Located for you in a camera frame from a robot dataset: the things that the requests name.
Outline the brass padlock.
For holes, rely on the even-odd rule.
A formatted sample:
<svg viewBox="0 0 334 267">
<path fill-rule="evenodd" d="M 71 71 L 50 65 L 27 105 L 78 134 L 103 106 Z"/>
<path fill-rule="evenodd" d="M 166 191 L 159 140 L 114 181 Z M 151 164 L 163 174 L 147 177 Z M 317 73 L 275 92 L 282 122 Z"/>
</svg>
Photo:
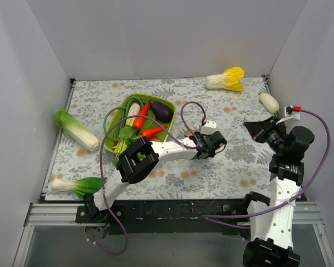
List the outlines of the brass padlock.
<svg viewBox="0 0 334 267">
<path fill-rule="evenodd" d="M 195 132 L 194 130 L 191 130 L 191 131 L 187 130 L 187 131 L 185 132 L 185 134 L 184 134 L 184 137 L 190 137 L 190 136 L 193 136 L 194 132 Z"/>
</svg>

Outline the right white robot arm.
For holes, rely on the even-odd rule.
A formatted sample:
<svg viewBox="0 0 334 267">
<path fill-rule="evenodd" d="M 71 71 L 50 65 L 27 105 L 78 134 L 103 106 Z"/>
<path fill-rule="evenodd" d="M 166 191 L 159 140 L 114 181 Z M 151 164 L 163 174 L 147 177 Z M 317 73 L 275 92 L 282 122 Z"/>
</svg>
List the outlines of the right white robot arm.
<svg viewBox="0 0 334 267">
<path fill-rule="evenodd" d="M 275 116 L 244 126 L 255 142 L 267 143 L 274 155 L 269 164 L 270 197 L 250 192 L 240 208 L 251 231 L 243 265 L 299 266 L 300 256 L 293 251 L 293 213 L 303 183 L 302 159 L 315 136 L 303 126 L 287 132 L 284 122 Z"/>
</svg>

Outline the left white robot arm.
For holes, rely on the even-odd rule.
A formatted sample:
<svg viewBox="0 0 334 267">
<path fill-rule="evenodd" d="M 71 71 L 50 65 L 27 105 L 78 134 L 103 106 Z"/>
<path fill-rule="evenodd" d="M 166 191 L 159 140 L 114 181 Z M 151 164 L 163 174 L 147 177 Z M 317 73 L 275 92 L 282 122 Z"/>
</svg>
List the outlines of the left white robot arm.
<svg viewBox="0 0 334 267">
<path fill-rule="evenodd" d="M 94 222 L 100 223 L 106 219 L 107 210 L 117 197 L 129 185 L 147 178 L 158 163 L 214 157 L 226 144 L 219 131 L 210 135 L 197 132 L 195 136 L 177 142 L 154 142 L 141 137 L 120 154 L 112 175 L 103 179 L 102 188 L 84 196 L 86 213 Z"/>
</svg>

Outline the white toy daikon radish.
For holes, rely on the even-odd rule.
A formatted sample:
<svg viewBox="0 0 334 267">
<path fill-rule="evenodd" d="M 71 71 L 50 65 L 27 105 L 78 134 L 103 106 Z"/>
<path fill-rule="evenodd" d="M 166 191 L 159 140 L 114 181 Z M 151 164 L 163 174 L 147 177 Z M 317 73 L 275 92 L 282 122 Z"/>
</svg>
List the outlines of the white toy daikon radish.
<svg viewBox="0 0 334 267">
<path fill-rule="evenodd" d="M 273 96 L 271 96 L 268 93 L 261 93 L 260 94 L 260 101 L 270 113 L 274 114 L 274 117 L 278 118 L 279 120 L 282 118 L 278 114 L 279 103 L 276 101 L 276 99 Z M 261 123 L 262 123 L 263 126 L 266 126 L 267 123 L 269 123 L 269 119 L 264 120 Z M 281 131 L 286 133 L 286 126 L 284 125 L 284 123 L 281 123 L 280 128 L 281 128 Z"/>
</svg>

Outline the brown toy potato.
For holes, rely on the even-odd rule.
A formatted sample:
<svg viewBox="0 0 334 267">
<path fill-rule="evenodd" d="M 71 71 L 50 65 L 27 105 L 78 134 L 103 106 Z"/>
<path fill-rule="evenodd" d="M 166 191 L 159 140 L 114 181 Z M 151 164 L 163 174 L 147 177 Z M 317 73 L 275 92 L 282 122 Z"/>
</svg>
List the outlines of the brown toy potato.
<svg viewBox="0 0 334 267">
<path fill-rule="evenodd" d="M 158 136 L 154 136 L 150 139 L 150 141 L 155 141 L 155 142 L 162 142 L 162 139 Z"/>
</svg>

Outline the yellow napa cabbage toy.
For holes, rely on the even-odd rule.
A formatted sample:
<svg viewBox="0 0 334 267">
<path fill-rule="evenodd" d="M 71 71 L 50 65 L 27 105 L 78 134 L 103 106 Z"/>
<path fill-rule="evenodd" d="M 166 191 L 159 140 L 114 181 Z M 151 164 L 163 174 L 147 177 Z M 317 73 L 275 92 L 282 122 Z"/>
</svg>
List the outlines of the yellow napa cabbage toy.
<svg viewBox="0 0 334 267">
<path fill-rule="evenodd" d="M 233 92 L 243 92 L 241 80 L 244 71 L 240 67 L 232 67 L 221 74 L 210 75 L 205 79 L 205 86 L 209 90 L 225 89 Z"/>
</svg>

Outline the red toy chili pepper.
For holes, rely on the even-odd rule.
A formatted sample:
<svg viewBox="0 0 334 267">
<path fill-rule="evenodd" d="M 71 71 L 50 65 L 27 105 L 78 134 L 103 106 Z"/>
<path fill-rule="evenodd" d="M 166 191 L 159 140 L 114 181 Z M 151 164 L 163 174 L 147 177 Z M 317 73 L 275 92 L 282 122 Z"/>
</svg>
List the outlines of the red toy chili pepper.
<svg viewBox="0 0 334 267">
<path fill-rule="evenodd" d="M 158 126 L 158 127 L 150 128 L 150 129 L 144 130 L 141 133 L 141 136 L 147 137 L 148 139 L 150 139 L 156 136 L 157 134 L 159 134 L 160 132 L 163 132 L 163 130 L 167 128 L 168 128 L 168 125 L 163 125 L 162 127 Z"/>
</svg>

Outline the orange toy carrot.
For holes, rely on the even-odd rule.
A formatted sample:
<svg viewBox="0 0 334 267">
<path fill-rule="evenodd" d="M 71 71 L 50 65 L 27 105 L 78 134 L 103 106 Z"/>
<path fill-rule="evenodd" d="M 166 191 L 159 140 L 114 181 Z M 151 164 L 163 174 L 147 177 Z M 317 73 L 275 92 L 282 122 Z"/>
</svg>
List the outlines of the orange toy carrot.
<svg viewBox="0 0 334 267">
<path fill-rule="evenodd" d="M 149 109 L 150 109 L 150 103 L 148 102 L 139 112 L 139 115 L 141 115 L 141 117 L 135 118 L 134 123 L 132 125 L 134 128 L 136 128 L 137 130 L 142 129 L 145 122 L 145 117 L 148 115 Z"/>
</svg>

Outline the green plastic basket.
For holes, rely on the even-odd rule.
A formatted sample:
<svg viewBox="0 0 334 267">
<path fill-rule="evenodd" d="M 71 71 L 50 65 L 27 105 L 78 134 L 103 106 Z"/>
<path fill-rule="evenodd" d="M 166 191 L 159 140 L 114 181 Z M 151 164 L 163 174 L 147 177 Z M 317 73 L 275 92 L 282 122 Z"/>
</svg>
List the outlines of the green plastic basket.
<svg viewBox="0 0 334 267">
<path fill-rule="evenodd" d="M 151 110 L 151 108 L 150 108 L 150 109 L 149 109 L 149 112 L 148 112 L 148 115 L 145 117 L 144 125 L 143 125 L 142 129 L 139 130 L 139 131 L 140 131 L 140 135 L 141 135 L 141 133 L 142 133 L 144 130 L 147 130 L 147 129 L 150 129 L 150 128 L 154 128 L 154 127 L 158 127 L 158 126 L 162 127 L 163 125 L 168 125 L 168 128 L 167 128 L 167 129 L 164 129 L 163 132 L 160 132 L 159 134 L 156 135 L 156 136 L 158 136 L 158 137 L 160 137 L 160 138 L 162 139 L 162 142 L 163 142 L 163 141 L 166 141 L 166 140 L 168 139 L 168 134 L 167 134 L 166 132 L 171 130 L 172 125 L 173 125 L 173 123 L 174 123 L 174 119 L 175 119 L 175 115 L 176 115 L 176 107 L 175 107 L 175 105 L 174 105 L 172 102 L 168 101 L 168 100 L 165 100 L 165 99 L 162 99 L 162 98 L 159 98 L 159 97 L 156 97 L 156 96 L 152 96 L 152 95 L 145 95 L 145 94 L 140 94 L 140 93 L 135 93 L 135 94 L 132 94 L 132 95 L 135 95 L 135 96 L 137 96 L 137 97 L 141 97 L 142 100 L 146 101 L 146 103 L 148 103 L 148 102 L 150 103 L 150 100 L 159 101 L 159 102 L 165 104 L 166 106 L 168 106 L 168 107 L 174 112 L 174 114 L 173 114 L 173 118 L 172 118 L 172 120 L 171 120 L 169 123 L 162 123 L 161 121 L 159 121 L 159 120 L 155 117 L 154 113 L 152 112 L 152 110 Z M 127 120 L 128 118 L 132 118 L 132 117 L 134 117 L 134 118 L 136 118 L 136 117 L 141 117 L 141 115 L 138 114 L 138 115 L 134 115 L 134 116 L 130 116 L 130 117 L 127 117 L 127 116 L 126 116 L 126 117 L 120 119 L 117 123 L 115 123 L 113 126 L 111 126 L 111 127 L 108 129 L 108 131 L 107 131 L 106 134 L 108 134 L 108 136 L 109 136 L 110 132 L 111 132 L 116 126 L 118 126 L 119 124 L 122 124 L 123 122 L 124 122 L 125 126 L 128 126 L 128 125 L 126 125 L 126 120 Z M 114 146 L 114 144 L 116 144 L 116 142 L 112 142 L 112 141 L 110 141 L 110 140 L 108 139 L 108 136 L 107 136 L 107 138 L 105 139 L 104 147 L 105 147 L 105 149 L 107 149 L 107 151 L 110 151 L 110 152 L 113 152 L 113 153 L 114 153 L 113 146 Z"/>
</svg>

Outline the white toy radish in basket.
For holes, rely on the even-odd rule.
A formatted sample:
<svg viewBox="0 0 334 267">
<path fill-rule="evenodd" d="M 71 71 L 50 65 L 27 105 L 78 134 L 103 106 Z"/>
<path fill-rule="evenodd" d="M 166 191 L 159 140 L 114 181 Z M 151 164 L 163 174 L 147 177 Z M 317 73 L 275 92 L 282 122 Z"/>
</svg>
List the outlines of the white toy radish in basket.
<svg viewBox="0 0 334 267">
<path fill-rule="evenodd" d="M 140 105 L 138 103 L 133 103 L 131 105 L 131 107 L 129 108 L 129 111 L 128 111 L 128 114 L 127 114 L 127 117 L 130 117 L 130 116 L 134 116 L 134 115 L 138 115 L 140 112 Z M 133 123 L 135 121 L 135 118 L 132 117 L 132 118 L 128 118 L 126 120 L 126 125 L 128 126 L 133 126 Z"/>
</svg>

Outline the green leafy toy in basket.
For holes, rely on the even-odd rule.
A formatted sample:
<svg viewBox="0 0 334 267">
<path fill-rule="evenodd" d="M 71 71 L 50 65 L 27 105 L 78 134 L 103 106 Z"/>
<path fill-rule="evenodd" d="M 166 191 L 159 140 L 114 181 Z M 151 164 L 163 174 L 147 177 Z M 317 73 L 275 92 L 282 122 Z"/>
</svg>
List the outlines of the green leafy toy in basket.
<svg viewBox="0 0 334 267">
<path fill-rule="evenodd" d="M 119 132 L 119 140 L 114 144 L 114 164 L 119 161 L 119 156 L 137 139 L 141 137 L 140 131 L 132 126 L 124 126 Z"/>
</svg>

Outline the green toy long beans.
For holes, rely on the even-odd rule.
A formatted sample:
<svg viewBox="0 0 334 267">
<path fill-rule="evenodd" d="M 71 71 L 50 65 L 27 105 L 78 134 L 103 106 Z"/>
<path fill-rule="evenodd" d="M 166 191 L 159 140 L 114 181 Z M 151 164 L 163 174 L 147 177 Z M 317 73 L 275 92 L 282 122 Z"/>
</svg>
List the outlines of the green toy long beans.
<svg viewBox="0 0 334 267">
<path fill-rule="evenodd" d="M 123 102 L 121 103 L 120 106 L 113 108 L 112 110 L 110 110 L 103 121 L 103 128 L 104 128 L 104 133 L 107 133 L 108 129 L 113 126 L 115 123 L 117 123 L 120 119 L 124 118 L 127 116 L 128 111 L 130 109 L 130 107 L 137 103 L 137 105 L 142 108 L 143 105 L 146 104 L 146 101 L 142 100 L 141 97 L 137 97 L 135 95 L 130 95 L 127 96 L 127 98 L 125 100 L 123 100 Z M 116 112 L 114 115 L 114 118 L 111 120 L 110 126 L 107 127 L 106 126 L 106 121 L 107 118 L 113 113 Z M 119 131 L 125 126 L 124 122 L 122 124 L 119 124 L 118 126 L 116 126 L 109 134 L 108 139 L 112 142 L 116 142 L 119 140 Z"/>
</svg>

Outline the green bok choy toy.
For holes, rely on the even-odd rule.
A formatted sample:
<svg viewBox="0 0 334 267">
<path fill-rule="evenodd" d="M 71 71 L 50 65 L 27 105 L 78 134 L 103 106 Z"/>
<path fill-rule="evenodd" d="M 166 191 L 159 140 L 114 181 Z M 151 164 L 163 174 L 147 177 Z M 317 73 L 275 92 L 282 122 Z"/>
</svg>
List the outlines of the green bok choy toy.
<svg viewBox="0 0 334 267">
<path fill-rule="evenodd" d="M 85 195 L 92 195 L 102 188 L 100 177 L 86 177 L 80 180 L 65 180 L 56 178 L 51 182 L 53 191 L 72 192 L 80 199 Z"/>
</svg>

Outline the green napa cabbage toy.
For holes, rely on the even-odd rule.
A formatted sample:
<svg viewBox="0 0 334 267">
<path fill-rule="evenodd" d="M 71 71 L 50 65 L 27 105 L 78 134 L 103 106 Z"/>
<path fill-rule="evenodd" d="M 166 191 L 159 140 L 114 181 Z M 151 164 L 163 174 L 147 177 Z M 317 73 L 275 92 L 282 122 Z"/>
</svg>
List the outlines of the green napa cabbage toy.
<svg viewBox="0 0 334 267">
<path fill-rule="evenodd" d="M 65 109 L 57 111 L 54 115 L 54 120 L 56 125 L 61 127 L 78 144 L 90 152 L 95 152 L 100 147 L 99 139 Z"/>
</svg>

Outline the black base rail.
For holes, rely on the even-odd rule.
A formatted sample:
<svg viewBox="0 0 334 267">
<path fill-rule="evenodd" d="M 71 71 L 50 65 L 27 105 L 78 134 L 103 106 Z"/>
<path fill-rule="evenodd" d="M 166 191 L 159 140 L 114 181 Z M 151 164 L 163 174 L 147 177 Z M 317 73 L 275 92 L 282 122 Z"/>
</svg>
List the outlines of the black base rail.
<svg viewBox="0 0 334 267">
<path fill-rule="evenodd" d="M 250 238 L 249 229 L 209 222 L 203 215 L 236 215 L 245 212 L 243 199 L 117 200 L 111 210 L 129 234 L 222 233 Z"/>
</svg>

